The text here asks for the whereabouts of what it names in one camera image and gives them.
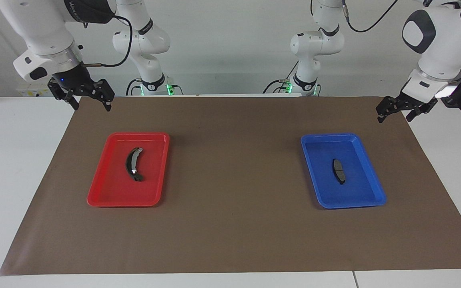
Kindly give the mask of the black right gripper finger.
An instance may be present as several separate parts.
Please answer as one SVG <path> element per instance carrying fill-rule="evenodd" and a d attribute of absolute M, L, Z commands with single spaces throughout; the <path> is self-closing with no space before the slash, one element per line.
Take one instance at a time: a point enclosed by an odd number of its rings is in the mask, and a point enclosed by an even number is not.
<path fill-rule="evenodd" d="M 79 109 L 79 103 L 73 96 L 73 91 L 64 91 L 55 78 L 50 78 L 48 88 L 56 100 L 68 103 L 75 111 Z"/>
<path fill-rule="evenodd" d="M 92 91 L 88 96 L 93 100 L 101 102 L 107 112 L 112 109 L 115 93 L 107 80 L 92 82 Z"/>

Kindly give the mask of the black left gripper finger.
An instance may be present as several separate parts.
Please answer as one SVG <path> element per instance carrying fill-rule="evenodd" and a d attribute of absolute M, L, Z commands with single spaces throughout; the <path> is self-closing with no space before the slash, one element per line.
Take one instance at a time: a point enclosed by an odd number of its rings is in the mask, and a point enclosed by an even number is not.
<path fill-rule="evenodd" d="M 387 116 L 398 113 L 405 108 L 405 103 L 394 97 L 384 97 L 377 105 L 377 121 L 383 123 Z"/>
<path fill-rule="evenodd" d="M 414 120 L 415 117 L 421 114 L 428 114 L 437 103 L 438 100 L 430 100 L 429 103 L 414 106 L 409 110 L 409 113 L 406 115 L 406 120 L 408 122 L 412 122 L 412 120 Z"/>

